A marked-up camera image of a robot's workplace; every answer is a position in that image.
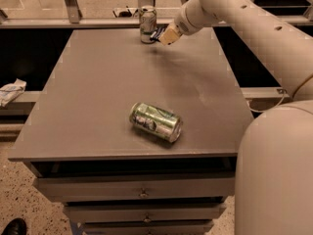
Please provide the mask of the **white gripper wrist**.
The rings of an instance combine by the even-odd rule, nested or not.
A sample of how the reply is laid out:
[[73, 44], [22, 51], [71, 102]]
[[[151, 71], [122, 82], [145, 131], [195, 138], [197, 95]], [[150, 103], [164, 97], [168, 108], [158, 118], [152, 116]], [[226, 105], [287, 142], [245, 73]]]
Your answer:
[[182, 34], [192, 35], [205, 26], [218, 23], [219, 20], [201, 6], [200, 0], [188, 0], [175, 16], [174, 23], [161, 29], [158, 40], [163, 45], [170, 45], [176, 42]]

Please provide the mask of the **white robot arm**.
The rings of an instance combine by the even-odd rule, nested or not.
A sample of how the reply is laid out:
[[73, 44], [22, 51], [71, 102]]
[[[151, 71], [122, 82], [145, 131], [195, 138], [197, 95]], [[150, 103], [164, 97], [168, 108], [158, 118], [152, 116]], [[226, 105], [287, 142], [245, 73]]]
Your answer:
[[253, 0], [189, 0], [160, 40], [219, 22], [278, 83], [252, 94], [262, 105], [238, 152], [235, 234], [313, 235], [313, 38]]

